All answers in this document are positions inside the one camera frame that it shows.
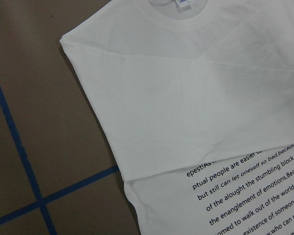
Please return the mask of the white printed t-shirt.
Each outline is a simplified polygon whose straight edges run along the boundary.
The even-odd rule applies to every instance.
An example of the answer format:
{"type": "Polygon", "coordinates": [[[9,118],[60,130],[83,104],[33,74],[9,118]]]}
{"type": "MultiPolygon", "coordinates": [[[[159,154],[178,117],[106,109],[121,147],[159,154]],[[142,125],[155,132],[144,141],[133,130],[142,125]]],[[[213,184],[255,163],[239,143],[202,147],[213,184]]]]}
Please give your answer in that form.
{"type": "Polygon", "coordinates": [[[294,0],[113,0],[60,43],[143,235],[294,235],[294,0]]]}

